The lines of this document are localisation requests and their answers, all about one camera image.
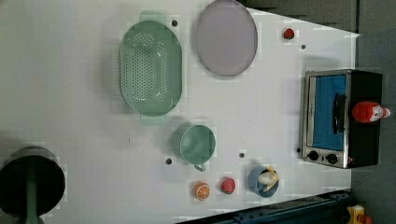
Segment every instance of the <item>mug handle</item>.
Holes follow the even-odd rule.
[[[204,164],[200,164],[200,165],[194,165],[195,169],[203,172],[205,170],[205,165]]]

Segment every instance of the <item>plate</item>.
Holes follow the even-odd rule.
[[[244,72],[257,51],[257,29],[247,9],[234,0],[218,0],[202,12],[195,31],[202,64],[214,74]]]

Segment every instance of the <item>toaster oven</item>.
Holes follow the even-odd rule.
[[[381,104],[382,75],[357,70],[307,72],[303,160],[338,168],[378,164],[380,121],[358,123],[355,104]]]

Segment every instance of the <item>mug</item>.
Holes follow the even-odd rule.
[[[201,172],[216,147],[215,135],[204,125],[183,125],[175,131],[172,141],[174,150]]]

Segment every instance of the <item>orange slice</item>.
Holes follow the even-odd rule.
[[[195,196],[198,200],[203,201],[209,197],[209,186],[206,183],[200,182],[195,186]]]

